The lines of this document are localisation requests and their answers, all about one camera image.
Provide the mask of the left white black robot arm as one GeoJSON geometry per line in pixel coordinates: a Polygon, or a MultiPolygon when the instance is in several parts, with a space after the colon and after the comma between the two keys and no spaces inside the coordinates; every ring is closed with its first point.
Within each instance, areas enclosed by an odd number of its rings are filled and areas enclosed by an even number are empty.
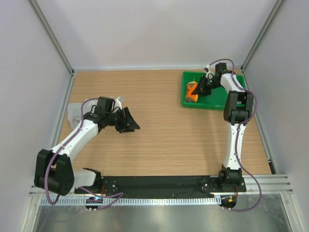
{"type": "Polygon", "coordinates": [[[119,99],[99,97],[89,112],[81,110],[81,121],[58,145],[37,154],[34,185],[60,196],[71,189],[86,188],[98,193],[103,187],[101,173],[90,168],[74,171],[72,163],[83,147],[102,129],[114,127],[119,133],[134,132],[140,126],[119,99]]]}

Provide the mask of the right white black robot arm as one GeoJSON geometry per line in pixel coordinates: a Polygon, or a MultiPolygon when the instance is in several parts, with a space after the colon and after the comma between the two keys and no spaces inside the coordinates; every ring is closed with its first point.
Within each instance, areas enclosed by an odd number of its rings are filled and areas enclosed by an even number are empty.
{"type": "Polygon", "coordinates": [[[227,69],[224,59],[213,62],[215,72],[212,73],[209,65],[195,88],[191,88],[191,95],[208,96],[211,91],[222,87],[227,92],[224,108],[224,121],[228,125],[228,140],[226,157],[219,171],[217,185],[222,191],[229,191],[242,183],[241,150],[244,131],[247,123],[252,119],[253,101],[255,95],[244,88],[236,78],[235,66],[227,69]]]}

